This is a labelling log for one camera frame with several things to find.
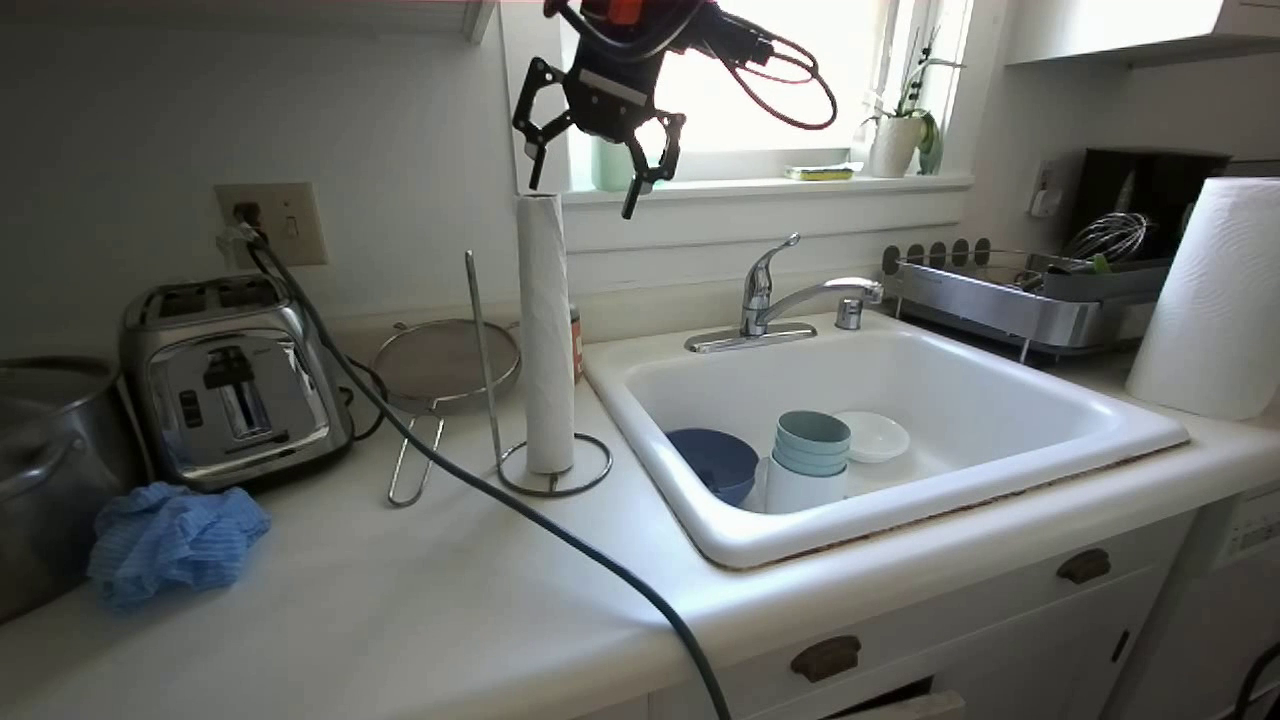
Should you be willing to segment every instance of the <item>paper towel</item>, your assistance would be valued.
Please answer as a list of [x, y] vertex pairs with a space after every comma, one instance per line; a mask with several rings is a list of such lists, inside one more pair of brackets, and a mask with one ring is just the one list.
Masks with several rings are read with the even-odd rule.
[[1209, 180], [1129, 391], [1257, 422], [1280, 396], [1280, 180]]
[[573, 474], [573, 328], [562, 198], [520, 198], [520, 345], [528, 474]]

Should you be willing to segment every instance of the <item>windowsill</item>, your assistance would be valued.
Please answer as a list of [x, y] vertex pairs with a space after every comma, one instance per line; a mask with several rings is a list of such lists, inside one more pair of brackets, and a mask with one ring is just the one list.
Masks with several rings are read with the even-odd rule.
[[973, 178], [733, 180], [656, 183], [620, 222], [624, 192], [567, 192], [567, 253], [753, 245], [787, 232], [859, 236], [945, 229], [965, 216]]

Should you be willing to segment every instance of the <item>teal cup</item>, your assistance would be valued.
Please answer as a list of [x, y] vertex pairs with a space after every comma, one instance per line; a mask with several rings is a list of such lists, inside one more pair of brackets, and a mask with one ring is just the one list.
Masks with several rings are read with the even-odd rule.
[[784, 412], [773, 462], [795, 477], [841, 477], [853, 463], [848, 424], [827, 412]]

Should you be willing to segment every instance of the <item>kitchen sink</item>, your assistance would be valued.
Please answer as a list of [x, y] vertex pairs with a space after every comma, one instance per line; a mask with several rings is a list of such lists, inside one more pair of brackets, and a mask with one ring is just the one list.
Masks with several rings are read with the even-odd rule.
[[[686, 340], [597, 345], [589, 374], [691, 544], [725, 570], [821, 553], [1189, 441], [1169, 417], [888, 318], [870, 318], [859, 333], [721, 354], [688, 354]], [[911, 446], [892, 463], [853, 463], [853, 491], [810, 513], [733, 510], [668, 446], [675, 427], [718, 427], [767, 462], [792, 409], [878, 412]]]

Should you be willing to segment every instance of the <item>faucet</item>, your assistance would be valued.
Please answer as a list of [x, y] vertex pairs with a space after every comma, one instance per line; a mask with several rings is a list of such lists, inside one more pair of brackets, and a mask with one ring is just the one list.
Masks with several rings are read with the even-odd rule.
[[886, 289], [871, 276], [832, 276], [832, 279], [810, 286], [810, 289], [800, 289], [800, 293], [792, 293], [784, 301], [773, 301], [773, 255], [781, 255], [792, 245], [800, 245], [800, 232], [792, 232], [787, 241], [767, 247], [750, 268], [746, 305], [741, 305], [741, 328], [688, 337], [686, 350], [688, 354], [704, 354], [704, 350], [727, 350], [727, 345], [764, 340], [764, 337], [781, 337], [781, 333], [817, 337], [811, 326], [776, 326], [776, 318], [784, 318], [792, 305], [800, 305], [810, 298], [824, 298], [824, 293], [841, 293], [837, 328], [855, 333], [865, 310], [886, 301]]
[[746, 286], [741, 337], [750, 337], [750, 340], [767, 337], [776, 318], [784, 318], [792, 305], [800, 305], [810, 298], [824, 298], [824, 293], [841, 293], [837, 328], [855, 333], [865, 310], [886, 301], [886, 289], [870, 276], [832, 276], [832, 279], [810, 286], [784, 301], [773, 301], [773, 255], [792, 245], [800, 245], [800, 232], [792, 232], [784, 245], [767, 247], [753, 265], [750, 286]]

